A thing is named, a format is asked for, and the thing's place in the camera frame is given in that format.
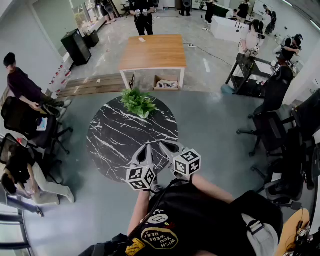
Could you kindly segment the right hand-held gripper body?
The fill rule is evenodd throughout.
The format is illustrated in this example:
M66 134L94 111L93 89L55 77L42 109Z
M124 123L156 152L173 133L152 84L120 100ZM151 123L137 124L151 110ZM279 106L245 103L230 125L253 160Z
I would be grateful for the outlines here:
M172 160L172 173L177 178L190 179L201 169L202 157L194 149L187 149Z

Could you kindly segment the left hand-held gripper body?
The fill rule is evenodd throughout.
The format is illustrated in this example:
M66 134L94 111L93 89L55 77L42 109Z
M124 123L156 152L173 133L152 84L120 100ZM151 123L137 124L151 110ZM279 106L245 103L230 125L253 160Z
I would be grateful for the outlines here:
M155 178L156 174L152 161L147 161L143 164L132 161L130 168L126 171L126 183L134 191L150 189Z

